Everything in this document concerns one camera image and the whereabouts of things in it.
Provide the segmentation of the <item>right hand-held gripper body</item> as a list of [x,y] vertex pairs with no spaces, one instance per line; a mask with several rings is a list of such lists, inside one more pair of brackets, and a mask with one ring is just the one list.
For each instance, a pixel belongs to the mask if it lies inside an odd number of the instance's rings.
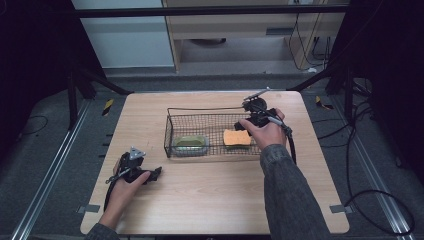
[[257,127],[267,125],[271,120],[278,120],[275,109],[267,109],[266,101],[261,98],[261,95],[270,91],[269,87],[255,94],[245,97],[242,102],[242,108],[250,113],[248,121]]

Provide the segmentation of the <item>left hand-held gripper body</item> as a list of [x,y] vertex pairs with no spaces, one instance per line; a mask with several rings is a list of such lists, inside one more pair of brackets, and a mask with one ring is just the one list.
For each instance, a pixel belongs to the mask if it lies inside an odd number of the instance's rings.
[[135,181],[142,173],[141,165],[144,161],[146,153],[131,147],[128,152],[125,152],[120,159],[117,177],[123,178],[127,183]]

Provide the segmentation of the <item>green and yellow sponge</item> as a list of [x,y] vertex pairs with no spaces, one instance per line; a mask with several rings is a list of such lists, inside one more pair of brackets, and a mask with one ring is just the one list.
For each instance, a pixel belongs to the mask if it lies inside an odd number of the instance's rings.
[[247,146],[251,143],[251,137],[247,130],[228,130],[223,133],[223,142],[226,146]]

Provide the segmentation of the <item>black wire mesh basket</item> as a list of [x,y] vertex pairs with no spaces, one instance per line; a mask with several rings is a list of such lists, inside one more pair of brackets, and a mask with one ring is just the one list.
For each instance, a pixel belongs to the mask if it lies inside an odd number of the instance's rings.
[[209,139],[209,148],[205,155],[257,155],[260,150],[255,141],[247,146],[226,146],[223,133],[226,129],[235,130],[234,124],[240,119],[250,117],[242,107],[227,108],[168,108],[164,150],[168,158],[177,156],[171,153],[171,143],[176,137],[187,135],[203,135]]

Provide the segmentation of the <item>green and grey soap dish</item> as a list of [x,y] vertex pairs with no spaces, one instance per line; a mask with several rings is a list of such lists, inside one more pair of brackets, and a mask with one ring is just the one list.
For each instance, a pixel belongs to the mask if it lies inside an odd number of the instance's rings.
[[176,137],[171,143],[171,153],[177,157],[205,155],[209,148],[209,139],[203,135]]

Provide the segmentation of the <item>person's right hand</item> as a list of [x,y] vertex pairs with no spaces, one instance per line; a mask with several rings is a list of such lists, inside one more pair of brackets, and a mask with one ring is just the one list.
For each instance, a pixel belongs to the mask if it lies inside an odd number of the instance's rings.
[[286,145],[284,130],[272,121],[263,127],[257,127],[246,119],[241,119],[239,123],[252,135],[260,150],[270,145]]

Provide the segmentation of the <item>person's left hand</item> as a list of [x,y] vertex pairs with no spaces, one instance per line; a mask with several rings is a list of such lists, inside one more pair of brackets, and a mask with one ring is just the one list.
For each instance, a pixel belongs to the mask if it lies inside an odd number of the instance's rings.
[[117,180],[99,223],[115,230],[125,209],[149,176],[149,172],[144,172],[132,183],[127,183],[123,179]]

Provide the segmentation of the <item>yellow and black tape strip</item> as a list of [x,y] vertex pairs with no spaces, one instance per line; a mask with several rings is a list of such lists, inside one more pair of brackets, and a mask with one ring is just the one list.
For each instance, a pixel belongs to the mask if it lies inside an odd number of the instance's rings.
[[102,111],[102,116],[107,116],[110,112],[110,109],[114,103],[114,99],[108,99],[105,103],[105,106]]
[[321,107],[323,109],[327,109],[327,110],[334,109],[334,107],[331,104],[324,104],[319,96],[315,97],[315,104],[316,106]]

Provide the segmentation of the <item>grey tape piece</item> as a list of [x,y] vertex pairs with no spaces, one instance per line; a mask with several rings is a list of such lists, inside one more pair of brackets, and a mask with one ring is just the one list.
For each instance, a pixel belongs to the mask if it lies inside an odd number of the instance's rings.
[[344,205],[330,205],[329,206],[330,211],[333,214],[336,213],[346,213],[346,214],[350,214],[353,212],[352,208],[350,206],[344,206]]
[[100,210],[100,206],[99,205],[92,205],[92,204],[87,204],[84,206],[79,206],[77,208],[77,213],[79,214],[84,214],[84,213],[98,213]]

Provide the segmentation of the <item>light wooden desk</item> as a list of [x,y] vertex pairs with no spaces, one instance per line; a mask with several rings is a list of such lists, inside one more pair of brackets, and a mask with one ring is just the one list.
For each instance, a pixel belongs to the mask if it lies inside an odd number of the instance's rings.
[[[336,5],[349,0],[161,0],[165,7]],[[335,37],[344,13],[245,14],[168,16],[166,23],[174,62],[180,62],[181,42],[188,39],[219,39],[280,36],[286,41],[295,66],[310,63],[313,40]]]

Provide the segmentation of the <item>black metal stand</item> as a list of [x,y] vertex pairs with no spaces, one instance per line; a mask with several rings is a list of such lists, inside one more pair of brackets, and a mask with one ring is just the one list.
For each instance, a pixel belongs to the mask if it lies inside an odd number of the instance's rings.
[[336,94],[344,89],[344,116],[349,123],[353,121],[353,69],[349,64],[330,64],[323,71],[310,77],[308,80],[288,88],[288,91],[300,92],[318,81],[328,78],[329,82],[325,91],[330,94]]
[[78,120],[77,112],[77,91],[83,95],[84,99],[93,99],[96,96],[96,90],[91,82],[101,84],[113,92],[120,95],[132,94],[132,91],[115,85],[114,83],[107,80],[105,77],[100,76],[85,68],[71,67],[67,71],[67,93],[68,93],[68,105],[69,105],[69,127],[71,130],[76,126]]

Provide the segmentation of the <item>white cabinet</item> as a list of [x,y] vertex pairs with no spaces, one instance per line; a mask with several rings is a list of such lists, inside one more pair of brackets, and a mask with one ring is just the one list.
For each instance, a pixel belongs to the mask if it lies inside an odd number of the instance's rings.
[[[161,0],[71,0],[76,10],[161,8]],[[104,69],[173,67],[164,17],[83,18]]]

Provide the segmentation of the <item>black curtain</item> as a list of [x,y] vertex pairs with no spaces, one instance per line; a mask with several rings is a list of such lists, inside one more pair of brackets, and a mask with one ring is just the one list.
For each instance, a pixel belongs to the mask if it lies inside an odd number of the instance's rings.
[[350,0],[330,61],[371,81],[371,101],[424,185],[424,0]]
[[71,0],[0,0],[0,167],[35,104],[67,88],[64,56],[52,32],[83,68],[104,75],[81,21],[49,14],[73,8]]

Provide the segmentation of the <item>aluminium floor rail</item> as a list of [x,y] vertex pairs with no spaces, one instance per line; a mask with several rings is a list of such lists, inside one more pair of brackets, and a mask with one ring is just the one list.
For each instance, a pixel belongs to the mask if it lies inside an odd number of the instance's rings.
[[[353,121],[349,123],[342,112],[342,102],[337,98],[332,98],[332,101],[343,124],[347,127],[346,131],[348,134],[345,161],[346,184],[349,199],[346,202],[346,205],[350,206],[352,210],[357,212],[370,225],[385,234],[395,237],[397,240],[417,240],[414,235],[416,227],[414,215],[401,200],[389,191],[384,180],[372,163],[362,140],[357,135],[357,120],[361,115],[367,113],[369,108],[362,108],[363,103],[360,103],[359,107],[353,111]],[[359,190],[357,192],[353,191],[351,181],[351,151],[354,151],[356,159],[364,171],[365,178],[370,185],[368,189]],[[376,220],[373,220],[366,214],[365,210],[360,207],[359,199],[365,198],[366,196],[373,196],[377,200],[385,219],[388,222],[388,227],[385,227],[382,224],[379,224]]]
[[86,119],[87,112],[91,102],[83,100],[80,109],[77,112],[75,124],[67,131],[59,149],[57,150],[52,163],[50,164],[42,182],[40,183],[29,207],[24,216],[13,231],[10,240],[27,240],[44,205],[56,182],[57,177],[67,160],[69,152],[76,140],[78,133]]

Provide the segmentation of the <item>black horizontal frame bar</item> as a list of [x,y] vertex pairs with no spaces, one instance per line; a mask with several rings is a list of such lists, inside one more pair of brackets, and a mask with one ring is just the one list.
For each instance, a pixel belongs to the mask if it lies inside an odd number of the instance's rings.
[[201,15],[245,15],[245,14],[299,14],[299,13],[341,13],[350,8],[346,4],[336,5],[263,5],[263,6],[204,6],[170,8],[131,9],[85,9],[75,10],[80,18],[108,17],[156,17],[156,16],[201,16]]

